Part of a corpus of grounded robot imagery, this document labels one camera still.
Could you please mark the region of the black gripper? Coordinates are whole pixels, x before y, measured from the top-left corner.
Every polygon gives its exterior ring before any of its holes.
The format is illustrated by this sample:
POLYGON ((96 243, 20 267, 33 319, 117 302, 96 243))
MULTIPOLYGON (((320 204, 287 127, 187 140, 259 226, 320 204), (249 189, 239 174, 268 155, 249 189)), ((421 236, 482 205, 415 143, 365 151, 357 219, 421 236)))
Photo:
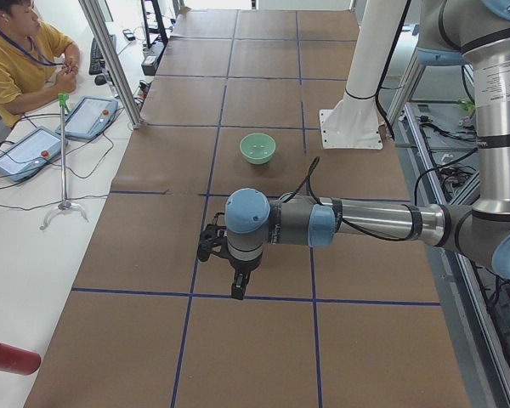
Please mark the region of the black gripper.
POLYGON ((234 279, 231 284, 231 297, 235 300, 243 300, 246 295, 250 275, 259 266, 259 258, 249 261, 234 258, 229 263, 235 270, 234 279))

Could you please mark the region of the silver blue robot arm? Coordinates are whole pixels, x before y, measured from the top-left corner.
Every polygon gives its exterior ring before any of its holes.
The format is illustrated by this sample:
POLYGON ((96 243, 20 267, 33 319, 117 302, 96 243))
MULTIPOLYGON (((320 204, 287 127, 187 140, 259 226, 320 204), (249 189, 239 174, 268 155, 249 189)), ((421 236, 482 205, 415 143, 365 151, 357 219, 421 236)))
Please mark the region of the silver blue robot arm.
POLYGON ((254 189, 237 190, 224 212, 233 298, 244 298, 265 244, 324 247, 337 233, 420 240, 510 280, 510 1, 426 1, 419 45, 457 51, 473 67, 478 200, 415 207, 296 193, 271 201, 254 189))

